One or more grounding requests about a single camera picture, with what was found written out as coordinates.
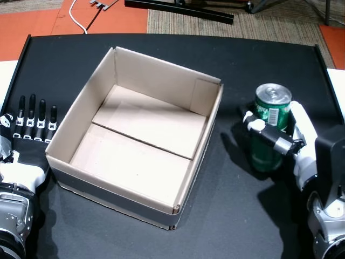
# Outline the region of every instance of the robotic hand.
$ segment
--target robotic hand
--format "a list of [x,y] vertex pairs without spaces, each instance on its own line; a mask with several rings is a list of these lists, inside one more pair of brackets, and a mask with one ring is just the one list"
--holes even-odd
[[[25,241],[31,231],[33,221],[40,213],[36,188],[45,181],[49,170],[45,149],[56,127],[51,129],[50,123],[47,131],[45,130],[45,101],[41,100],[35,129],[34,99],[33,94],[30,98],[29,116],[25,127],[25,98],[21,97],[13,138],[10,129],[10,121],[13,117],[9,114],[0,117],[1,259],[25,259]],[[53,117],[56,125],[55,106],[53,110],[51,121]]]
[[295,120],[292,137],[241,108],[243,123],[267,145],[295,160],[296,184],[316,188],[307,202],[308,226],[314,236],[315,259],[345,258],[345,126],[318,136],[306,111],[291,102]]

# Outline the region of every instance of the orange floor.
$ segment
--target orange floor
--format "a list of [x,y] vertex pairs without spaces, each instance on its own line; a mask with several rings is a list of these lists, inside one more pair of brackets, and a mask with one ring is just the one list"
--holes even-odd
[[[60,9],[0,15],[0,61],[17,60],[28,34],[32,36],[82,34],[68,10],[73,0],[64,0]],[[77,0],[72,15],[87,27],[98,9],[86,0]],[[146,33],[147,10],[125,7],[119,0],[101,11],[88,33]]]
[[330,55],[337,69],[345,70],[345,29],[320,25]]

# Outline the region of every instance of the cardboard box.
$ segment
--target cardboard box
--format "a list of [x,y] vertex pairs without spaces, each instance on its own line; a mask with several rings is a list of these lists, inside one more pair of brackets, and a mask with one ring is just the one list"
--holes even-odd
[[220,79],[110,49],[46,149],[59,184],[174,229],[222,97]]

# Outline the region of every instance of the black tabletop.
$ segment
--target black tabletop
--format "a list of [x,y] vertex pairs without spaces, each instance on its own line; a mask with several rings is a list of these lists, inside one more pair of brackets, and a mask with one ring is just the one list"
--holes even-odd
[[33,37],[6,103],[15,111],[31,93],[57,105],[59,121],[109,47],[121,46],[222,79],[224,94],[206,156],[178,228],[166,231],[56,184],[41,187],[44,215],[29,258],[298,258],[298,192],[292,172],[253,172],[236,108],[263,83],[288,87],[318,133],[341,123],[317,49],[258,40],[171,35]]

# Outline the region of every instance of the soda can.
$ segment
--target soda can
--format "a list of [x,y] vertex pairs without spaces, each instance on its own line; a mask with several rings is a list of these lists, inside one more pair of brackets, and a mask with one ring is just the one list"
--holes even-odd
[[[278,84],[263,84],[256,89],[255,115],[284,131],[290,112],[291,92]],[[259,172],[271,172],[279,168],[282,155],[253,136],[251,143],[252,166]]]

